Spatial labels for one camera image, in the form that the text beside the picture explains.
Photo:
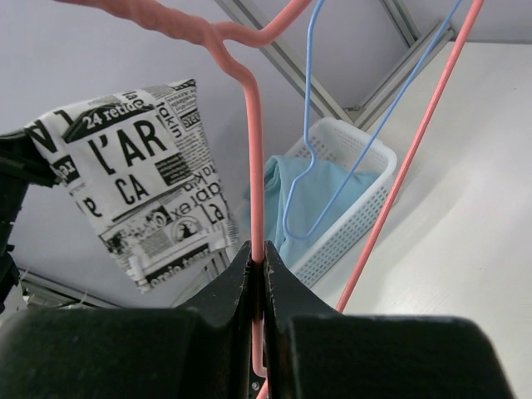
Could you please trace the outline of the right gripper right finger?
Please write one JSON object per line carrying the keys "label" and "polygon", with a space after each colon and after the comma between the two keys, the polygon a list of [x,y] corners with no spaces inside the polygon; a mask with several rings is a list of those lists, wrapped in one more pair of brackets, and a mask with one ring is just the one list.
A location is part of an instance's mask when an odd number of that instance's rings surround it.
{"label": "right gripper right finger", "polygon": [[343,315],[284,265],[264,260],[272,398],[510,398],[489,338],[447,316]]}

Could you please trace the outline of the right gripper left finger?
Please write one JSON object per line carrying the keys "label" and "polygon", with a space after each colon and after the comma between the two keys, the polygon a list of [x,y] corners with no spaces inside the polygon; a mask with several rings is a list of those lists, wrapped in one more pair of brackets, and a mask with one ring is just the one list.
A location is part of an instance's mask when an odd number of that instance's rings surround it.
{"label": "right gripper left finger", "polygon": [[245,244],[177,308],[38,309],[1,329],[4,398],[245,398],[251,291]]}

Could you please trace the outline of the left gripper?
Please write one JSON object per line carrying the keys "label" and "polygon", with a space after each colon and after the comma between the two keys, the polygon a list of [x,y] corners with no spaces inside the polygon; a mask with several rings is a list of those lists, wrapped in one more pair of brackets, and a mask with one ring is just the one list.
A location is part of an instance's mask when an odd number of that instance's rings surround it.
{"label": "left gripper", "polygon": [[29,185],[52,187],[59,178],[37,151],[29,134],[17,130],[1,136],[1,306],[20,280],[8,243]]}

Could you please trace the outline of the newspaper print trousers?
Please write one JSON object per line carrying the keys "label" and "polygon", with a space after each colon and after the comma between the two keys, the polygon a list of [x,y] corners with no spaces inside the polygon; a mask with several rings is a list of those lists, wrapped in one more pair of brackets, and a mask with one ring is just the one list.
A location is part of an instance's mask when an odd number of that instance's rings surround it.
{"label": "newspaper print trousers", "polygon": [[237,241],[195,80],[63,106],[24,132],[141,292]]}

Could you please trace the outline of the light blue trousers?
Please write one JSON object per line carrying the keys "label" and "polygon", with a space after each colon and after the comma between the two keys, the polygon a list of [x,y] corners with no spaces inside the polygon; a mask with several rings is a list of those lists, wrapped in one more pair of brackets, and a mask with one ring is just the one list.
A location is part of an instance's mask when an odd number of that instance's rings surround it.
{"label": "light blue trousers", "polygon": [[310,173],[297,184],[288,212],[288,229],[304,235],[316,224],[313,235],[305,240],[288,237],[283,230],[283,213],[293,180],[309,166],[309,160],[275,155],[264,167],[264,235],[273,242],[287,267],[294,266],[379,177],[376,171],[356,172],[325,216],[328,202],[340,188],[347,172],[328,160],[317,160]]}

